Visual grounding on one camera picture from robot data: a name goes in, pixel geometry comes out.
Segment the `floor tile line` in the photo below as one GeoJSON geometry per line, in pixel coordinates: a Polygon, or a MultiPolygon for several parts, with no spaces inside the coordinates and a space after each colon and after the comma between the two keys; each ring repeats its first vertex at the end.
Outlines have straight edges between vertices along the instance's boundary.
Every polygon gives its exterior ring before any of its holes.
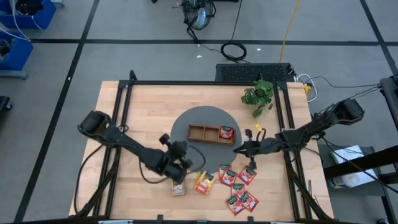
{"type": "MultiPolygon", "coordinates": [[[[229,40],[200,40],[201,44],[224,44],[229,40]]],[[[35,44],[78,44],[78,39],[32,39],[35,44]]],[[[283,40],[236,40],[246,45],[282,45],[283,40]]],[[[85,44],[197,44],[188,39],[164,40],[122,40],[122,39],[86,39],[85,44]]],[[[329,41],[329,40],[288,40],[286,45],[301,46],[378,46],[378,41],[329,41]]],[[[398,42],[386,42],[386,45],[398,45],[398,42]]]]}
{"type": "Polygon", "coordinates": [[[377,27],[376,21],[374,20],[374,18],[372,16],[369,6],[365,0],[360,0],[360,2],[361,2],[363,10],[365,11],[366,17],[368,18],[368,21],[371,24],[374,35],[376,35],[377,41],[381,45],[381,49],[382,49],[383,54],[387,60],[388,66],[390,67],[392,74],[395,75],[398,73],[397,66],[395,64],[394,59],[391,57],[390,51],[388,50],[387,45],[385,44],[384,39],[380,33],[380,30],[377,27]]]}
{"type": "Polygon", "coordinates": [[[88,19],[86,21],[86,25],[85,25],[85,28],[84,28],[83,33],[81,35],[80,41],[78,43],[78,46],[76,48],[75,55],[73,56],[72,63],[70,65],[68,74],[65,77],[65,82],[63,84],[60,96],[58,98],[57,105],[55,106],[54,113],[53,113],[53,115],[51,117],[49,127],[47,129],[47,132],[45,133],[45,137],[44,137],[44,140],[43,140],[43,143],[42,143],[42,147],[40,148],[39,155],[37,156],[34,168],[32,170],[32,173],[30,175],[29,181],[28,181],[27,186],[25,188],[25,192],[24,192],[24,194],[22,196],[22,200],[21,200],[21,202],[19,204],[17,213],[15,215],[14,223],[19,223],[19,222],[23,221],[25,213],[27,211],[27,207],[29,206],[29,202],[30,202],[30,199],[32,198],[32,194],[33,194],[34,188],[36,186],[37,179],[39,178],[40,171],[42,169],[45,157],[47,155],[47,151],[49,149],[50,142],[51,142],[52,136],[53,136],[54,131],[55,131],[55,127],[57,126],[58,119],[60,117],[63,104],[64,104],[65,99],[67,97],[69,86],[70,86],[70,84],[72,82],[73,75],[75,73],[77,64],[79,62],[80,55],[81,55],[81,52],[83,50],[83,46],[85,44],[85,40],[87,39],[88,32],[90,31],[90,27],[91,27],[91,24],[93,22],[93,18],[94,18],[95,12],[96,12],[96,10],[98,8],[99,1],[100,0],[94,0],[93,5],[91,7],[90,14],[89,14],[88,19]]]}

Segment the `wooden tabletop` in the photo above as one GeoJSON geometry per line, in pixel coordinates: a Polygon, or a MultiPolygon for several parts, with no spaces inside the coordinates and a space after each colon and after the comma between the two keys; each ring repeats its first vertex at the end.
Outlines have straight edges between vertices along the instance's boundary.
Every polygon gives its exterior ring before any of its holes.
{"type": "MultiPolygon", "coordinates": [[[[103,82],[95,110],[112,115],[117,88],[118,82],[103,82]]],[[[251,116],[252,108],[242,104],[240,99],[245,88],[249,86],[134,85],[127,116],[129,131],[126,134],[146,147],[166,150],[160,144],[159,138],[163,133],[170,134],[174,121],[184,111],[195,106],[215,106],[228,112],[236,120],[240,130],[249,128],[256,133],[255,124],[258,123],[267,129],[266,137],[274,137],[280,131],[275,106],[270,111],[264,111],[260,118],[254,119],[251,116]]],[[[303,85],[288,83],[288,88],[295,126],[300,127],[311,120],[303,85]]],[[[282,92],[280,99],[285,126],[288,127],[282,92]]],[[[121,119],[124,97],[121,102],[118,121],[121,119]]],[[[84,158],[98,146],[98,142],[89,139],[84,158]]],[[[315,141],[310,141],[307,147],[318,151],[315,141]]],[[[305,178],[307,183],[309,180],[312,182],[314,198],[316,196],[326,214],[333,217],[319,156],[306,150],[302,150],[301,155],[305,178]]],[[[95,154],[83,169],[78,192],[79,209],[98,186],[103,157],[104,149],[95,154]]],[[[225,202],[230,197],[230,189],[218,181],[217,173],[214,174],[217,179],[208,195],[194,191],[197,175],[192,174],[185,181],[187,194],[173,197],[171,180],[155,185],[145,183],[138,169],[138,158],[129,151],[122,150],[111,218],[153,220],[158,214],[163,214],[165,220],[245,221],[247,216],[253,216],[255,221],[293,221],[282,153],[256,156],[256,162],[257,176],[246,189],[257,197],[259,204],[252,213],[244,210],[234,217],[225,202]]],[[[238,154],[232,163],[233,170],[240,172],[248,163],[248,158],[238,154]]],[[[144,170],[144,175],[151,180],[161,178],[147,169],[144,170]]],[[[108,191],[105,190],[103,199],[107,194],[108,191]]],[[[297,198],[301,217],[304,218],[301,197],[298,195],[297,198]]],[[[105,203],[102,203],[100,214],[104,213],[104,206],[105,203]]]]}

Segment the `white cable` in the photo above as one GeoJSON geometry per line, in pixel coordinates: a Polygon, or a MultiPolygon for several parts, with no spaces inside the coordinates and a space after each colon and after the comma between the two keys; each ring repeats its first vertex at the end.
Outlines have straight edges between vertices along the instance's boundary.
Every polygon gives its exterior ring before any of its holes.
{"type": "Polygon", "coordinates": [[[313,86],[313,89],[315,90],[315,96],[314,96],[311,100],[308,100],[308,101],[307,101],[308,103],[310,103],[310,102],[314,101],[314,100],[318,97],[318,91],[317,91],[317,88],[315,87],[314,82],[312,81],[312,78],[311,78],[309,75],[307,75],[307,74],[301,74],[301,75],[299,75],[296,79],[298,80],[298,79],[299,79],[300,77],[302,77],[302,76],[305,76],[305,77],[307,77],[307,78],[310,80],[310,82],[311,82],[311,84],[312,84],[312,86],[313,86]]]}
{"type": "Polygon", "coordinates": [[[21,34],[25,37],[25,39],[20,38],[20,37],[18,37],[18,38],[30,42],[30,39],[21,31],[21,29],[19,28],[19,26],[18,26],[18,24],[17,24],[17,19],[16,19],[16,17],[15,17],[15,8],[16,8],[16,6],[15,6],[15,0],[12,0],[12,16],[13,16],[13,18],[14,18],[15,26],[17,27],[18,31],[21,32],[21,34]]]}
{"type": "Polygon", "coordinates": [[[36,23],[35,18],[33,18],[33,16],[32,16],[32,20],[33,20],[33,22],[36,24],[37,28],[43,30],[43,28],[41,28],[41,27],[36,23]]]}
{"type": "Polygon", "coordinates": [[[7,31],[5,31],[5,30],[4,30],[3,28],[1,28],[1,27],[0,27],[0,30],[2,30],[3,32],[5,32],[6,34],[8,34],[8,35],[10,35],[10,36],[12,36],[12,37],[15,37],[15,38],[18,38],[18,39],[21,39],[21,40],[29,41],[29,40],[27,40],[27,39],[25,39],[25,38],[23,38],[23,37],[18,37],[18,36],[14,35],[14,34],[10,34],[10,33],[8,33],[7,31]]]}

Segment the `black cable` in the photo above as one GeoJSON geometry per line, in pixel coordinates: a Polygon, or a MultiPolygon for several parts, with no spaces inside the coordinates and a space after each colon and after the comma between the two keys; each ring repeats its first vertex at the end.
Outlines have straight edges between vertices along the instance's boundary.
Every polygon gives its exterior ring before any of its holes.
{"type": "Polygon", "coordinates": [[[203,163],[201,164],[201,166],[200,166],[200,167],[198,167],[198,168],[194,169],[193,171],[191,171],[191,172],[187,173],[187,175],[189,175],[189,174],[192,174],[192,173],[194,173],[194,172],[197,172],[197,171],[199,171],[199,170],[200,170],[200,169],[202,169],[202,168],[203,168],[203,166],[205,166],[205,164],[206,164],[206,158],[205,158],[205,155],[203,155],[203,153],[201,153],[201,151],[199,151],[199,149],[197,149],[195,146],[191,146],[191,145],[188,145],[188,147],[191,147],[192,149],[196,150],[196,152],[198,152],[198,153],[201,155],[201,157],[202,157],[202,159],[203,159],[203,163]]]}
{"type": "Polygon", "coordinates": [[[138,167],[139,167],[139,172],[141,173],[141,177],[144,179],[144,181],[145,182],[147,182],[148,184],[159,184],[159,183],[161,183],[161,182],[163,182],[163,181],[165,181],[165,180],[167,180],[168,179],[168,177],[165,177],[165,178],[163,178],[163,179],[160,179],[160,180],[157,180],[157,181],[150,181],[150,180],[148,180],[147,178],[145,178],[145,176],[144,176],[144,173],[142,172],[142,167],[141,167],[141,159],[139,159],[139,161],[138,161],[138,167]]]}
{"type": "Polygon", "coordinates": [[[241,0],[241,2],[239,3],[238,15],[236,16],[234,31],[232,33],[231,40],[221,46],[221,49],[220,49],[221,51],[220,50],[216,50],[216,49],[211,49],[211,48],[207,47],[204,44],[201,44],[201,45],[206,47],[208,50],[212,50],[212,51],[215,51],[215,52],[218,52],[218,53],[222,54],[225,58],[227,58],[228,60],[230,60],[232,62],[239,63],[239,61],[243,61],[243,62],[246,62],[246,63],[250,63],[247,60],[245,60],[246,56],[248,55],[248,50],[246,49],[246,47],[243,44],[240,44],[240,43],[237,43],[237,42],[233,42],[233,39],[234,39],[234,36],[235,36],[236,25],[238,24],[239,14],[241,12],[242,1],[243,0],[241,0]],[[243,50],[242,56],[235,57],[235,56],[226,54],[225,51],[224,51],[224,48],[226,46],[228,46],[228,45],[234,45],[234,46],[237,46],[240,49],[242,49],[243,50]]]}
{"type": "Polygon", "coordinates": [[[101,144],[92,153],[90,153],[90,155],[87,156],[87,158],[83,161],[83,163],[80,166],[79,173],[77,174],[77,183],[76,183],[76,187],[75,187],[75,195],[73,197],[73,208],[75,209],[75,213],[76,214],[78,213],[78,209],[77,209],[77,193],[78,193],[78,190],[79,190],[79,181],[80,181],[81,171],[83,170],[83,168],[84,168],[86,162],[88,161],[88,159],[91,156],[94,156],[94,154],[96,154],[101,149],[102,146],[103,145],[101,144]]]}
{"type": "Polygon", "coordinates": [[[321,154],[319,154],[319,152],[317,152],[317,151],[315,151],[315,150],[313,150],[313,149],[309,149],[309,148],[307,148],[307,147],[303,147],[303,149],[306,149],[306,150],[308,150],[308,151],[310,151],[310,152],[313,152],[313,153],[317,154],[317,155],[319,156],[319,158],[321,158],[321,162],[323,162],[323,161],[322,161],[321,154]]]}
{"type": "Polygon", "coordinates": [[[358,86],[335,86],[335,85],[332,85],[330,82],[329,82],[329,80],[327,80],[325,77],[322,77],[322,76],[318,76],[318,77],[313,77],[313,78],[309,78],[307,81],[305,81],[305,82],[308,82],[309,80],[314,80],[314,79],[316,79],[316,78],[322,78],[322,79],[324,79],[331,87],[334,87],[334,88],[361,88],[361,87],[370,87],[370,86],[377,86],[377,85],[379,85],[380,83],[376,83],[376,84],[372,84],[372,85],[358,85],[358,86]]]}
{"type": "Polygon", "coordinates": [[[366,90],[366,91],[363,91],[363,92],[361,92],[361,93],[357,93],[357,94],[355,94],[354,96],[352,96],[352,97],[350,97],[350,98],[352,98],[352,99],[358,99],[358,98],[360,98],[360,97],[363,97],[363,96],[368,95],[369,93],[372,93],[372,92],[374,92],[374,91],[377,91],[378,89],[380,89],[380,87],[381,87],[381,85],[372,87],[372,88],[370,88],[370,89],[368,89],[368,90],[366,90]]]}
{"type": "Polygon", "coordinates": [[[326,145],[329,147],[330,151],[332,153],[334,153],[336,156],[342,158],[344,161],[348,162],[349,164],[351,164],[353,167],[355,167],[357,170],[359,170],[360,172],[363,172],[364,174],[370,176],[372,179],[374,179],[375,181],[379,182],[381,185],[383,185],[384,187],[392,190],[394,193],[398,194],[398,190],[388,186],[387,184],[383,183],[381,180],[377,179],[376,177],[372,176],[370,173],[366,172],[364,169],[360,168],[358,165],[356,165],[353,161],[347,160],[345,159],[343,156],[339,155],[338,153],[336,153],[329,145],[328,141],[326,141],[326,145]]]}
{"type": "MultiPolygon", "coordinates": [[[[129,130],[130,127],[127,126],[127,125],[120,125],[118,128],[119,128],[119,129],[120,129],[120,128],[123,128],[123,130],[121,130],[121,131],[122,131],[123,133],[125,133],[126,131],[129,130]]],[[[76,186],[75,186],[75,195],[73,196],[73,209],[75,210],[75,213],[76,213],[76,214],[78,213],[78,209],[77,209],[77,193],[78,193],[78,190],[79,190],[79,182],[80,182],[81,172],[82,172],[84,166],[86,165],[87,161],[88,161],[92,156],[94,156],[94,154],[96,154],[96,153],[101,149],[101,147],[103,147],[103,144],[101,144],[100,146],[98,146],[98,148],[96,148],[92,153],[90,153],[90,155],[87,156],[87,158],[86,158],[86,159],[83,161],[83,163],[81,164],[80,169],[79,169],[79,173],[77,174],[77,182],[76,182],[76,186]]]]}
{"type": "MultiPolygon", "coordinates": [[[[335,147],[337,147],[337,148],[340,148],[340,149],[343,149],[343,148],[341,148],[340,146],[337,146],[337,145],[335,145],[335,144],[333,144],[332,142],[330,142],[329,140],[327,140],[327,139],[325,139],[325,137],[323,137],[322,138],[324,141],[327,141],[329,144],[331,144],[332,146],[335,146],[335,147]]],[[[350,153],[352,153],[352,154],[362,154],[362,155],[364,155],[364,156],[367,156],[368,154],[366,154],[365,152],[356,152],[356,151],[354,151],[354,150],[351,150],[351,149],[343,149],[344,151],[346,151],[346,152],[350,152],[350,153]]]]}

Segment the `red snack packet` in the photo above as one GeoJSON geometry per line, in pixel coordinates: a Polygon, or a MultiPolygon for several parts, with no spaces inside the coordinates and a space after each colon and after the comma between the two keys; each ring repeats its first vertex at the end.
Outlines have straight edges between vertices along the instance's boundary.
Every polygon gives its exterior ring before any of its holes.
{"type": "Polygon", "coordinates": [[[251,170],[248,166],[245,166],[242,172],[239,174],[239,178],[247,185],[254,179],[257,173],[254,170],[251,170]]]}
{"type": "Polygon", "coordinates": [[[232,184],[231,195],[241,198],[244,193],[244,184],[232,184]]]}
{"type": "Polygon", "coordinates": [[[241,201],[242,201],[244,207],[247,208],[250,212],[253,212],[254,208],[259,203],[257,198],[255,198],[253,195],[251,195],[247,191],[242,195],[241,201]]]}
{"type": "Polygon", "coordinates": [[[244,210],[242,202],[236,196],[230,197],[226,204],[235,216],[244,210]]]}
{"type": "Polygon", "coordinates": [[[218,174],[220,177],[220,181],[223,179],[225,171],[228,169],[232,169],[231,165],[229,165],[229,164],[221,164],[218,166],[218,174]]]}
{"type": "Polygon", "coordinates": [[[235,183],[236,173],[232,170],[227,170],[221,180],[221,183],[230,187],[233,183],[235,183]]]}
{"type": "Polygon", "coordinates": [[[220,127],[220,138],[231,140],[234,135],[234,128],[221,126],[220,127]]]}

